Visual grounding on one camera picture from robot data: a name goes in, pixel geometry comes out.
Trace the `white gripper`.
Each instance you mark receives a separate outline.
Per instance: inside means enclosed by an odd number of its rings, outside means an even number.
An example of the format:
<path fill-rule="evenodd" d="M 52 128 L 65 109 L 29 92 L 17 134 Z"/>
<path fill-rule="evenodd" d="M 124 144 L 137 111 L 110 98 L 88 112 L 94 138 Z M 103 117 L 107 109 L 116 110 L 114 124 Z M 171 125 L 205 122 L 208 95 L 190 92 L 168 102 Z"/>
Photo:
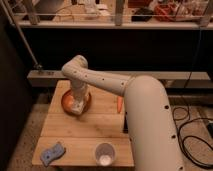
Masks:
<path fill-rule="evenodd" d="M 84 98 L 82 99 L 72 98 L 70 111 L 74 115 L 81 115 L 84 111 L 85 105 L 86 102 Z"/>

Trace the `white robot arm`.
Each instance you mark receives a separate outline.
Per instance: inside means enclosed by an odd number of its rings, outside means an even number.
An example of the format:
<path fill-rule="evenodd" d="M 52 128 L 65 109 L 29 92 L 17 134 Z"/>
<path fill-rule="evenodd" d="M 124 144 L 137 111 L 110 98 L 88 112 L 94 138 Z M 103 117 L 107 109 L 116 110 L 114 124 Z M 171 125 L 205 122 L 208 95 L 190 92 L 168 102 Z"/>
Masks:
<path fill-rule="evenodd" d="M 71 81 L 74 114 L 83 113 L 89 85 L 124 98 L 135 171 L 185 171 L 167 92 L 158 79 L 90 70 L 81 55 L 64 64 L 62 74 Z"/>

